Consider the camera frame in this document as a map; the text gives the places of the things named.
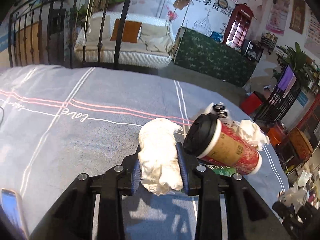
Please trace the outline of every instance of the phone screen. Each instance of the phone screen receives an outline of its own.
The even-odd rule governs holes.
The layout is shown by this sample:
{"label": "phone screen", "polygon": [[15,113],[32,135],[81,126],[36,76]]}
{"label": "phone screen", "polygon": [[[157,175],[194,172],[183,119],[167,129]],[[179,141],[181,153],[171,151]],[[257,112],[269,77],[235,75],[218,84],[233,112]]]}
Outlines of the phone screen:
{"label": "phone screen", "polygon": [[10,222],[20,232],[20,234],[27,239],[22,227],[22,220],[18,208],[17,197],[14,192],[6,189],[1,190],[1,206],[4,213],[7,215]]}

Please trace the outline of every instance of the green plant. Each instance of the green plant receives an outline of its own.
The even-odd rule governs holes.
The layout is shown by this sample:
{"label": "green plant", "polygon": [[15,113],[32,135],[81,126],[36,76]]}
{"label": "green plant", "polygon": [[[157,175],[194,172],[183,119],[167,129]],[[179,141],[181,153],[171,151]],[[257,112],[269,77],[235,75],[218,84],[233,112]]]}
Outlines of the green plant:
{"label": "green plant", "polygon": [[297,78],[297,89],[304,89],[305,91],[309,91],[309,82],[313,79],[313,73],[315,69],[309,63],[309,57],[305,54],[305,52],[301,51],[300,45],[295,43],[295,50],[291,47],[286,46],[280,47],[280,49],[287,54],[287,56],[279,59],[279,65],[281,67],[281,71],[278,72],[273,69],[273,76],[277,81],[280,80],[285,68],[289,65],[294,72],[294,75]]}
{"label": "green plant", "polygon": [[86,15],[87,8],[84,6],[84,4],[79,10],[77,10],[77,8],[71,8],[66,12],[67,23],[71,26],[84,27],[83,19],[85,19]]}

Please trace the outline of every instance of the red paper cup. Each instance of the red paper cup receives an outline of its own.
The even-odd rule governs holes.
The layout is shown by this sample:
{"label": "red paper cup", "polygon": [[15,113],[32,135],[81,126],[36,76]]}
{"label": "red paper cup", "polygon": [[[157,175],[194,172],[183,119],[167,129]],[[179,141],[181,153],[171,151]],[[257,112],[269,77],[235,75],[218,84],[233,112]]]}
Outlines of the red paper cup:
{"label": "red paper cup", "polygon": [[235,167],[242,174],[255,174],[262,164],[258,151],[213,114],[201,114],[194,121],[183,148],[201,160]]}

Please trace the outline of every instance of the purple towel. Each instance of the purple towel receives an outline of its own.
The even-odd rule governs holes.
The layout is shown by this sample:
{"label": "purple towel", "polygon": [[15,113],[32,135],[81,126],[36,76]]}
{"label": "purple towel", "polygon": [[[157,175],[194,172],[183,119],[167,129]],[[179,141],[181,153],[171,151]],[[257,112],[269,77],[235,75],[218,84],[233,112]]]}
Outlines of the purple towel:
{"label": "purple towel", "polygon": [[282,75],[278,83],[278,88],[280,88],[282,91],[285,91],[288,88],[290,81],[293,77],[295,77],[295,75],[292,69],[290,68],[290,66],[287,66],[287,68],[284,70],[284,74]]}

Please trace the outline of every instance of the green patterned tablecloth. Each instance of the green patterned tablecloth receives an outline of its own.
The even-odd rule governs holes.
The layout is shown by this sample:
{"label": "green patterned tablecloth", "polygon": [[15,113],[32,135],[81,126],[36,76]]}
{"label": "green patterned tablecloth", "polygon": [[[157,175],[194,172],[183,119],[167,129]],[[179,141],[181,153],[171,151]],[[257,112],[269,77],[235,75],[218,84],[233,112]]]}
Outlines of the green patterned tablecloth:
{"label": "green patterned tablecloth", "polygon": [[175,64],[243,87],[256,64],[234,49],[190,29],[185,29]]}

